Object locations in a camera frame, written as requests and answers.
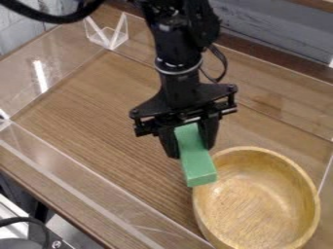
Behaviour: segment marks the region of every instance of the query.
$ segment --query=wooden bowl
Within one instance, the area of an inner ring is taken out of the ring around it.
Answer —
[[[239,147],[214,156],[218,181],[194,189],[201,231],[216,248],[296,249],[320,219],[315,184],[277,153]]]

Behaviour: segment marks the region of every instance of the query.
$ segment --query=black cable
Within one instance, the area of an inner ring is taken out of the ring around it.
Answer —
[[[7,7],[11,11],[17,12],[18,14],[33,18],[35,20],[50,22],[50,23],[71,23],[85,19],[87,16],[97,11],[106,0],[95,0],[90,2],[86,6],[83,6],[79,10],[74,13],[65,15],[65,16],[55,16],[39,12],[38,10],[33,9],[29,5],[22,3],[18,0],[0,0],[0,5]]]
[[[37,219],[30,218],[30,217],[15,217],[15,218],[10,218],[10,219],[5,219],[0,220],[0,228],[7,227],[15,223],[21,223],[21,222],[29,222],[29,223],[34,223],[37,225],[39,225],[45,231],[46,234],[46,241],[43,244],[43,249],[49,249],[50,246],[50,233],[49,230],[46,228],[46,225]]]
[[[218,58],[218,60],[223,62],[224,65],[224,71],[221,75],[217,78],[213,78],[209,73],[201,68],[202,73],[205,74],[206,78],[213,82],[217,83],[224,79],[227,72],[228,72],[228,59],[224,55],[224,53],[220,51],[220,49],[216,47],[216,45],[209,46],[210,51],[213,52],[214,56]]]

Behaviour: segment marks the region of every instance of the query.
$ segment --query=bowl rim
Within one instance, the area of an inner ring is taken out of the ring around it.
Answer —
[[[321,205],[320,205],[319,191],[317,191],[317,188],[315,186],[315,183],[313,183],[309,175],[307,174],[305,170],[299,166],[299,164],[293,160],[287,158],[280,153],[277,153],[275,151],[271,151],[269,149],[265,149],[265,148],[261,148],[261,147],[256,147],[256,146],[232,147],[229,149],[225,149],[225,150],[217,152],[213,155],[213,160],[216,160],[218,157],[225,156],[225,155],[228,155],[228,154],[231,154],[233,152],[241,152],[241,151],[263,152],[263,153],[269,154],[271,156],[275,156],[275,157],[283,159],[288,164],[291,164],[292,167],[296,168],[296,170],[299,171],[301,177],[304,177],[304,179],[307,180],[307,183],[308,183],[309,189],[311,189],[312,198],[313,198],[313,204],[315,204],[315,214],[313,214],[312,223],[311,223],[309,228],[307,229],[304,235],[296,241],[289,243],[287,245],[287,247],[284,247],[285,249],[301,248],[309,242],[309,240],[311,240],[311,238],[312,238],[312,236],[315,234],[315,231],[317,229],[319,222],[320,222]],[[218,241],[221,241],[227,246],[231,246],[231,248],[240,248],[240,245],[236,244],[228,237],[225,237],[224,239],[218,239],[217,236],[214,235],[214,233],[208,229],[208,226],[206,226],[206,224],[204,222],[204,219],[202,219],[202,217],[200,215],[200,212],[197,210],[198,208],[197,208],[197,204],[196,204],[196,201],[194,201],[196,195],[197,195],[196,193],[197,193],[198,188],[201,188],[201,187],[196,187],[194,190],[193,190],[193,206],[194,206],[194,213],[196,213],[197,220],[200,220],[198,223],[201,223],[206,227],[206,230],[213,234],[216,239]]]

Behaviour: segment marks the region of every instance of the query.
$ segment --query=green block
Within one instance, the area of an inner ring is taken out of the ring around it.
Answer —
[[[197,124],[181,126],[174,131],[178,140],[182,170],[188,187],[209,184],[217,180],[214,162],[204,146]]]

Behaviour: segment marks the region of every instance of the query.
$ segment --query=metal bracket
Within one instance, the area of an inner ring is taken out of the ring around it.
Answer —
[[[116,29],[112,27],[101,28],[93,17],[86,18],[83,23],[89,40],[107,50],[114,51],[129,40],[126,13],[121,14],[120,24]]]

